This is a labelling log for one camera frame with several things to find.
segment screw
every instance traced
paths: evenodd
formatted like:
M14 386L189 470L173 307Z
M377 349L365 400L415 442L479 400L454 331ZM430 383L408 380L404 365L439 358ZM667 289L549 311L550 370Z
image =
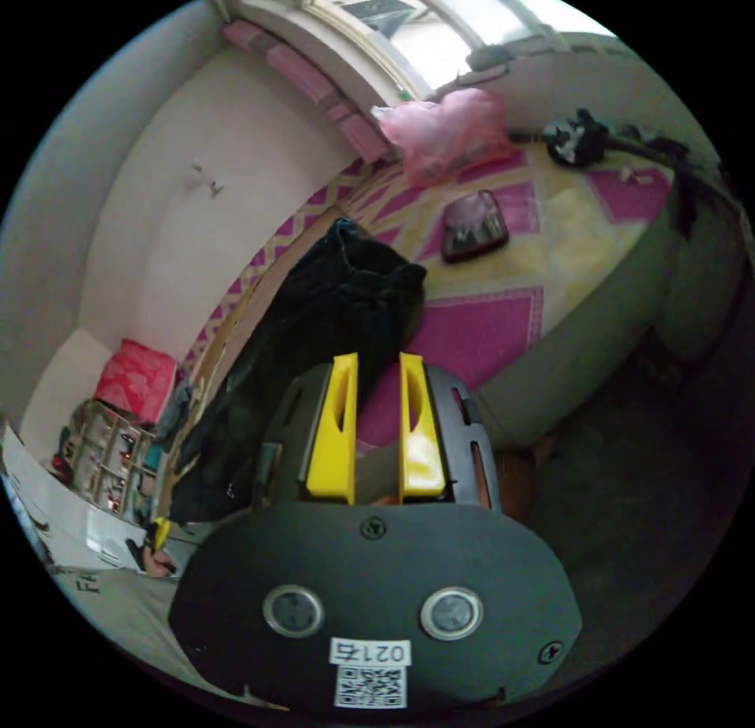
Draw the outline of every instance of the screw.
M380 539L385 537L387 530L385 522L377 516L365 519L359 527L359 531L364 539Z
M564 653L563 642L551 642L546 644L537 656L537 661L541 665L553 664Z

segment window sill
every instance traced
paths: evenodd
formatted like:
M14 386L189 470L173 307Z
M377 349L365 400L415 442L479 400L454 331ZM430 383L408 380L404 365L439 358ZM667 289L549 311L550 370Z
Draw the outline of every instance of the window sill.
M236 1L232 13L287 41L368 117L374 106L391 107L401 101L400 87L355 43L292 3Z

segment phone case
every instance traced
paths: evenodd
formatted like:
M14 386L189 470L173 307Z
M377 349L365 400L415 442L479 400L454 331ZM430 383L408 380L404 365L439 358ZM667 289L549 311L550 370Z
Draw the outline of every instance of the phone case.
M490 191L478 191L452 201L444 212L440 254L453 263L473 259L509 241L498 202Z

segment brown object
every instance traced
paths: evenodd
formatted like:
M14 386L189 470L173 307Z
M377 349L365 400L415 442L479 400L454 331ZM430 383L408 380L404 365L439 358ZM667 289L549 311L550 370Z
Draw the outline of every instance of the brown object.
M501 510L520 524L526 524L535 505L536 480L534 458L511 453L496 453Z

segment white wall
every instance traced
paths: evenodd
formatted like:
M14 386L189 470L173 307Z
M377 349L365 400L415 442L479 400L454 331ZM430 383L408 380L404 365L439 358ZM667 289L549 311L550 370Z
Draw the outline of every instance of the white wall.
M0 410L18 426L75 330L97 215L154 112L223 45L204 0L138 36L57 118L20 180L0 241Z
M542 128L585 107L596 119L658 129L687 143L702 159L718 160L712 142L684 102L646 62L634 57L535 55L512 62L508 75L480 88L504 97L506 121L512 128Z
M191 162L225 184L197 186ZM80 321L181 360L275 230L356 157L259 58L228 46L164 104L123 164L87 260Z
M76 329L57 349L39 380L18 433L26 449L38 460L57 453L61 429L73 410L97 387L110 349L84 328Z

